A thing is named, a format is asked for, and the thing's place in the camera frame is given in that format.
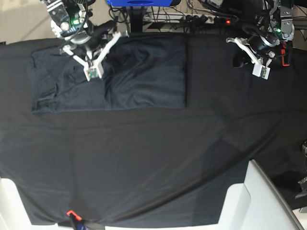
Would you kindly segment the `grey metal bracket right edge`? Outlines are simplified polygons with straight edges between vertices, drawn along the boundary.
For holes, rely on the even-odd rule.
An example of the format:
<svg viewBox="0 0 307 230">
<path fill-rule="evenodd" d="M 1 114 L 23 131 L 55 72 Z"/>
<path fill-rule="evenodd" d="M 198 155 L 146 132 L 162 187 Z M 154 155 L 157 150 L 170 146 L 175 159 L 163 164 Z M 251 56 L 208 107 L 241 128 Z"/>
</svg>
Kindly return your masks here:
<svg viewBox="0 0 307 230">
<path fill-rule="evenodd" d="M 300 185 L 301 192 L 295 196 L 295 199 L 299 199 L 307 195 L 307 178 L 305 177 L 301 179 L 298 181 L 298 184 Z"/>
</svg>

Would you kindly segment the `blue clamp at bottom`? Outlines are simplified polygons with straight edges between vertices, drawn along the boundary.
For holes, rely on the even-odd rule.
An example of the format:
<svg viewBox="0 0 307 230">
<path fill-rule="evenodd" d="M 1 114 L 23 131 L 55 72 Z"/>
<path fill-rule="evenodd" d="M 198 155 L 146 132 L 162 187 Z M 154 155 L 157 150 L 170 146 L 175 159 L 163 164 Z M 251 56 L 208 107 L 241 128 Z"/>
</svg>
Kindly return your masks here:
<svg viewBox="0 0 307 230">
<path fill-rule="evenodd" d="M 87 230 L 83 219 L 77 215 L 73 210 L 69 210 L 66 215 L 69 217 L 70 224 L 74 230 Z"/>
</svg>

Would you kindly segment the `red and black clamp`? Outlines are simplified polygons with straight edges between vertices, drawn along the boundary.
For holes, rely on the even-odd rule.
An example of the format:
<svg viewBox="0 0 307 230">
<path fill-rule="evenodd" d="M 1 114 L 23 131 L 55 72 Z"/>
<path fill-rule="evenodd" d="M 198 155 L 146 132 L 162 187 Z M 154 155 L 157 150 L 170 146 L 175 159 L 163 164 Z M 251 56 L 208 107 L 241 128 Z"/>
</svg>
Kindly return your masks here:
<svg viewBox="0 0 307 230">
<path fill-rule="evenodd" d="M 281 46 L 281 63 L 283 67 L 290 66 L 293 52 L 293 42 L 282 42 Z"/>
</svg>

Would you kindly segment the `black table cloth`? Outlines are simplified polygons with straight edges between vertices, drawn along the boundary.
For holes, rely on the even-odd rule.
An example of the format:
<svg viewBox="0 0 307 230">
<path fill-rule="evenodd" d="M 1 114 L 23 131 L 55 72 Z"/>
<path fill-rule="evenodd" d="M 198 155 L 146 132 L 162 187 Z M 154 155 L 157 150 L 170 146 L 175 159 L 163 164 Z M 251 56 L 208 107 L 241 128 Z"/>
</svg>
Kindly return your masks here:
<svg viewBox="0 0 307 230">
<path fill-rule="evenodd" d="M 264 80 L 233 68 L 238 48 L 222 35 L 142 35 L 186 39 L 184 108 L 34 113 L 30 56 L 60 54 L 60 41 L 1 45 L 0 175 L 32 223 L 61 223 L 74 210 L 113 227 L 215 224 L 251 159 L 292 209 L 305 207 L 295 196 L 307 175 L 306 51 L 293 50 L 289 67 L 275 62 Z"/>
</svg>

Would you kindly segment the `black table leg post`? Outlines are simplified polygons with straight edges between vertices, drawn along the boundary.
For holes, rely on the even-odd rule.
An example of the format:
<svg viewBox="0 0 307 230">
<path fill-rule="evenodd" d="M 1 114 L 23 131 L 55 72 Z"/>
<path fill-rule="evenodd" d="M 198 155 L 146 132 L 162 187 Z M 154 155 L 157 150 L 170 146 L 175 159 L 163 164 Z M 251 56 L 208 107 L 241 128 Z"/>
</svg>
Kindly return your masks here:
<svg viewBox="0 0 307 230">
<path fill-rule="evenodd" d="M 129 7 L 130 31 L 132 33 L 141 33 L 143 31 L 143 18 L 146 14 L 147 7 Z"/>
</svg>

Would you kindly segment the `dark grey long-sleeve T-shirt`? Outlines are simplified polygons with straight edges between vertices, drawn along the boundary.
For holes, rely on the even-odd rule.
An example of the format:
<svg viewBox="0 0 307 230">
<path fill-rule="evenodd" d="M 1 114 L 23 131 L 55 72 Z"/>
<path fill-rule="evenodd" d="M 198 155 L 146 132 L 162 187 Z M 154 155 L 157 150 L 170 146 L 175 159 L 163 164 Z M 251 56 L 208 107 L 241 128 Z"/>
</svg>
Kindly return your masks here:
<svg viewBox="0 0 307 230">
<path fill-rule="evenodd" d="M 120 39 L 87 80 L 82 65 L 55 47 L 31 54 L 27 74 L 34 113 L 184 108 L 187 41 L 180 35 Z"/>
</svg>

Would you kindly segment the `white power strip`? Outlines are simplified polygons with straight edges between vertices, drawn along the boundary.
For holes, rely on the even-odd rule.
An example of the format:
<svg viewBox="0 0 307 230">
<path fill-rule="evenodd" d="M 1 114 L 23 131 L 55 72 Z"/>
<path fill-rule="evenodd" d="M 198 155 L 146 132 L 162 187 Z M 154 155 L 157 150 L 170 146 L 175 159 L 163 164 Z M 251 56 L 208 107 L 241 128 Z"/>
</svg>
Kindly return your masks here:
<svg viewBox="0 0 307 230">
<path fill-rule="evenodd" d="M 206 14 L 187 14 L 179 12 L 164 12 L 154 11 L 147 12 L 143 18 L 147 23 L 179 23 L 179 22 L 192 22 L 201 20 L 204 23 L 213 24 L 216 16 Z"/>
</svg>

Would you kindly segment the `white foam block left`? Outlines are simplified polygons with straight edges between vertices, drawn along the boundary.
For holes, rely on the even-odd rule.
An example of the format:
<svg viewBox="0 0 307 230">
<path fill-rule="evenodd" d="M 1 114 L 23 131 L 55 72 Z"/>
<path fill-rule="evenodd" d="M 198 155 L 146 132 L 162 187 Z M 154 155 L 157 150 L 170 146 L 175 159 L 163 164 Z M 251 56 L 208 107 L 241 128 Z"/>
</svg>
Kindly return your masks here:
<svg viewBox="0 0 307 230">
<path fill-rule="evenodd" d="M 58 230 L 58 225 L 32 225 L 15 183 L 0 179 L 1 230 Z"/>
</svg>

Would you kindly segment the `blue plastic bin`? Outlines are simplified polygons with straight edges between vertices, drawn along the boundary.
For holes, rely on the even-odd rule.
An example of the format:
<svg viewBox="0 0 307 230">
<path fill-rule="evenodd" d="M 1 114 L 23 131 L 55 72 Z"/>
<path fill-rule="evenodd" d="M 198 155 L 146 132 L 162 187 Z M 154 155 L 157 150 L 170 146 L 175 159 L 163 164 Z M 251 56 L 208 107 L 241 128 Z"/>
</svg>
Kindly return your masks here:
<svg viewBox="0 0 307 230">
<path fill-rule="evenodd" d="M 114 7 L 169 7 L 172 0 L 107 0 Z"/>
</svg>

